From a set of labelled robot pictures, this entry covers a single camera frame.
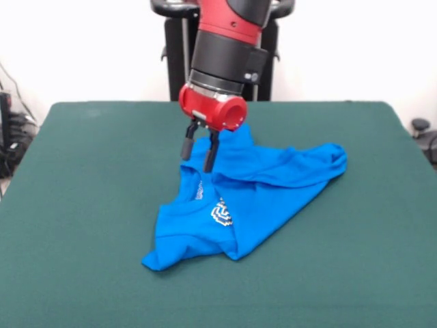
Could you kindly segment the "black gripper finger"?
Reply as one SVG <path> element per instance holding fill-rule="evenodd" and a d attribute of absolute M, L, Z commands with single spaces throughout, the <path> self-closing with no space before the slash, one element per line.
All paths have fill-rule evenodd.
<path fill-rule="evenodd" d="M 181 158 L 184 161 L 188 161 L 191 158 L 191 153 L 193 150 L 193 145 L 195 142 L 194 134 L 199 128 L 199 122 L 197 120 L 191 120 L 188 125 L 184 137 L 184 142 L 182 144 Z"/>
<path fill-rule="evenodd" d="M 214 167 L 216 155 L 220 145 L 219 134 L 220 133 L 216 130 L 210 130 L 210 148 L 207 151 L 205 161 L 203 164 L 204 172 L 211 172 Z"/>

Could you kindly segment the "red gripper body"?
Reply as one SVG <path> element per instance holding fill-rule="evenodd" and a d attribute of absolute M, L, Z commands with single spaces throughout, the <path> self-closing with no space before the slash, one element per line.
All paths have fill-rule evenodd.
<path fill-rule="evenodd" d="M 235 131 L 244 123 L 247 103 L 241 96 L 215 92 L 187 83 L 179 93 L 182 112 L 216 131 Z"/>

